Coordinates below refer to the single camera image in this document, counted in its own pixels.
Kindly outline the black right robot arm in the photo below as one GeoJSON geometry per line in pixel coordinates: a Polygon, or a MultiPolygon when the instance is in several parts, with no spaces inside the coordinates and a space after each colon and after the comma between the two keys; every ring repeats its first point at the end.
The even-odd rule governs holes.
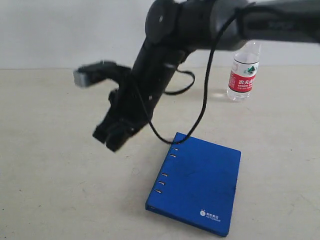
{"type": "Polygon", "coordinates": [[[250,40],[318,43],[317,0],[156,0],[145,20],[145,39],[132,68],[117,79],[110,108],[93,132],[119,150],[144,126],[178,66],[197,50],[236,51],[250,40]]]}

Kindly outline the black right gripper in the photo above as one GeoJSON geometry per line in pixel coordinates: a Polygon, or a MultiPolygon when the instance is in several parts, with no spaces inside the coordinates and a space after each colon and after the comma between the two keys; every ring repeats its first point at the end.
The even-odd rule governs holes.
{"type": "Polygon", "coordinates": [[[140,75],[135,69],[118,65],[114,80],[119,87],[109,94],[110,109],[93,137],[116,152],[153,117],[163,95],[163,77],[140,75]]]}

